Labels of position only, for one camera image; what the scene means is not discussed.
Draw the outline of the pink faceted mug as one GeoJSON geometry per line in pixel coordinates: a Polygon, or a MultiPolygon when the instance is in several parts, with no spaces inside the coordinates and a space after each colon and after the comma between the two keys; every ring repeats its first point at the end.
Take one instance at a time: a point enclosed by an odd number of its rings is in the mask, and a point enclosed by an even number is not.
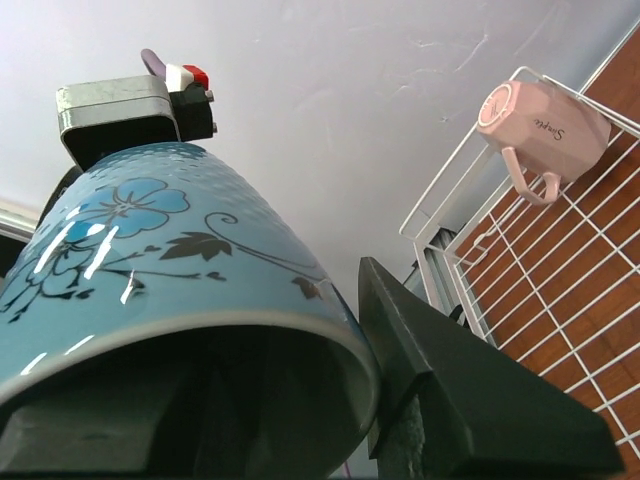
{"type": "Polygon", "coordinates": [[[611,123],[556,87],[511,80],[486,98],[476,130],[502,155],[517,193],[547,205],[598,163],[611,123]]]}

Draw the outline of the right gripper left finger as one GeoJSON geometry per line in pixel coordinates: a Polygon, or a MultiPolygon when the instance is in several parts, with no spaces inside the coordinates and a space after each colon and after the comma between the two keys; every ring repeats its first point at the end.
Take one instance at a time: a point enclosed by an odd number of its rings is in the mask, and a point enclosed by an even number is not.
{"type": "Polygon", "coordinates": [[[74,366],[1,418],[4,475],[243,475],[267,349],[151,339],[74,366]]]}

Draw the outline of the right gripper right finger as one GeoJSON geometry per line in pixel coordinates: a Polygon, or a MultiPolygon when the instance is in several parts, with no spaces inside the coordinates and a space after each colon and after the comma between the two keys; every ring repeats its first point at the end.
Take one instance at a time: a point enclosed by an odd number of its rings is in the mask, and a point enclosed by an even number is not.
{"type": "Polygon", "coordinates": [[[368,442],[382,475],[618,475],[595,412],[419,299],[377,260],[359,265],[359,320],[380,368],[368,442]]]}

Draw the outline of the blue floral mug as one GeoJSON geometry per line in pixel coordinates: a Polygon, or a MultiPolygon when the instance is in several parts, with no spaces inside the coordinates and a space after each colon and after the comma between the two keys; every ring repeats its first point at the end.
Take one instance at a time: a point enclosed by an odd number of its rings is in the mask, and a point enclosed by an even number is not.
{"type": "Polygon", "coordinates": [[[56,376],[151,339],[267,349],[243,475],[323,479],[366,436],[377,366],[317,260],[232,168],[187,143],[111,154],[59,198],[1,292],[1,414],[56,376]]]}

